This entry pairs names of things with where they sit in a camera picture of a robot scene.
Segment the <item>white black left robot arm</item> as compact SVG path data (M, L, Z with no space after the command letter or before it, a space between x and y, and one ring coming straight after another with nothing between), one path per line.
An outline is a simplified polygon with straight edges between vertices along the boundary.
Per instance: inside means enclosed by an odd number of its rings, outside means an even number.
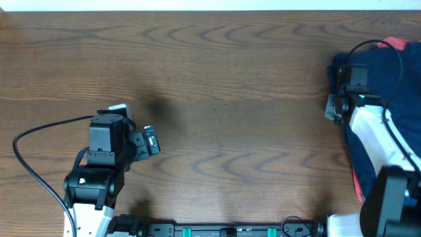
M124 174L132 163L161 152L155 128L137 131L134 121L118 114L96 115L89 126L89 146L82 150L64 180L70 216L65 229L77 236L106 236Z

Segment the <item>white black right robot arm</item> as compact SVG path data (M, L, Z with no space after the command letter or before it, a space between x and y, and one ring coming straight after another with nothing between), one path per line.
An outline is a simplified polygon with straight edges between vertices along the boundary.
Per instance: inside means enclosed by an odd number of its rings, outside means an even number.
M419 236L420 158L398 129L380 96L368 87L345 84L330 95L338 124L346 124L364 146L375 170L374 185L358 213L331 215L326 236Z

